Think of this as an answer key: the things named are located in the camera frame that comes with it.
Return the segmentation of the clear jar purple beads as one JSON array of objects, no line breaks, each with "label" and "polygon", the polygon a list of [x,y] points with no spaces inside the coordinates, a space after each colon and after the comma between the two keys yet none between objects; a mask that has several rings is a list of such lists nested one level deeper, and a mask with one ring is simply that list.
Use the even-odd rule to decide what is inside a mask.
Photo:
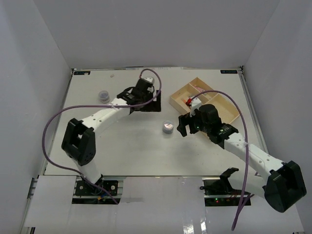
[{"label": "clear jar purple beads", "polygon": [[165,134],[172,134],[174,131],[174,123],[170,120],[165,120],[162,124],[162,131]]}]

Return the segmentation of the pink chunky highlighter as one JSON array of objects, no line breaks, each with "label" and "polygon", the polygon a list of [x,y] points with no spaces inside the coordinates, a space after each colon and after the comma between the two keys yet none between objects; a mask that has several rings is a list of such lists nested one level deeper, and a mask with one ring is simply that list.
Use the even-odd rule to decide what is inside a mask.
[{"label": "pink chunky highlighter", "polygon": [[205,91],[203,88],[198,87],[198,86],[195,86],[195,88],[196,88],[196,89],[197,89],[200,93],[202,93],[202,92],[204,92],[204,91]]}]

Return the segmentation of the clear jar blue beads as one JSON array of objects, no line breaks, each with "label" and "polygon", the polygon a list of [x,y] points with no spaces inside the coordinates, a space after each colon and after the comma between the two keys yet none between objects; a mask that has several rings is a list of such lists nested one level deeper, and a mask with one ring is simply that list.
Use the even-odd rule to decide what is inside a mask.
[{"label": "clear jar blue beads", "polygon": [[110,102],[110,96],[108,91],[102,90],[98,94],[98,98],[102,103],[109,103]]}]

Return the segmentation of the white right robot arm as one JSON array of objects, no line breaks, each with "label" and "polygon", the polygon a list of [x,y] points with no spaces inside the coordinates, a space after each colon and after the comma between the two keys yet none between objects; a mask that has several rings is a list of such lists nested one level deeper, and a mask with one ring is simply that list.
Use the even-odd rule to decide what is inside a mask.
[{"label": "white right robot arm", "polygon": [[212,104],[194,108],[180,115],[177,130],[183,137],[197,132],[205,133],[209,140],[222,149],[234,154],[251,166],[259,177],[244,181],[238,177],[238,168],[224,171],[219,180],[204,184],[202,190],[225,194],[244,187],[251,194],[264,198],[276,211],[283,213],[307,194],[300,166],[294,161],[284,162],[248,144],[243,135],[230,124],[223,123]]}]

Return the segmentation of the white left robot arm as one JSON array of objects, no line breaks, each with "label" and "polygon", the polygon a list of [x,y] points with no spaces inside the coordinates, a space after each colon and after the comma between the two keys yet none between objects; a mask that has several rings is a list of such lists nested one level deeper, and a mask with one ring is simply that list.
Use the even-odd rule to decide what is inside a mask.
[{"label": "white left robot arm", "polygon": [[152,100],[155,91],[154,82],[154,78],[140,78],[134,87],[129,87],[118,94],[109,103],[108,108],[99,110],[82,120],[73,118],[68,122],[61,148],[88,180],[86,189],[91,194],[97,195],[103,189],[103,182],[100,180],[102,174],[94,161],[96,137],[134,111],[160,112],[159,90],[156,100]]}]

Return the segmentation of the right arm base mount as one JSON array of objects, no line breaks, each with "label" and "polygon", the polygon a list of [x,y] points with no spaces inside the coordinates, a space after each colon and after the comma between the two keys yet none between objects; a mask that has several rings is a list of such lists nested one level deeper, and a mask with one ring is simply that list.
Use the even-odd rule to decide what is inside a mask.
[{"label": "right arm base mount", "polygon": [[219,176],[202,177],[199,187],[204,193],[205,207],[230,207],[238,206],[241,190],[234,189],[229,183],[232,174],[235,176],[238,168],[229,168]]}]

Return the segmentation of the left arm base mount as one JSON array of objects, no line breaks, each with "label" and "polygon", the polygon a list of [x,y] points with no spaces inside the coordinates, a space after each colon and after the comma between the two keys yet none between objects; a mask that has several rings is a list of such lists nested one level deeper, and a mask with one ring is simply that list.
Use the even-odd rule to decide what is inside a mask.
[{"label": "left arm base mount", "polygon": [[72,204],[81,205],[117,205],[123,192],[123,180],[102,178],[97,188],[84,179],[78,178],[75,183]]}]

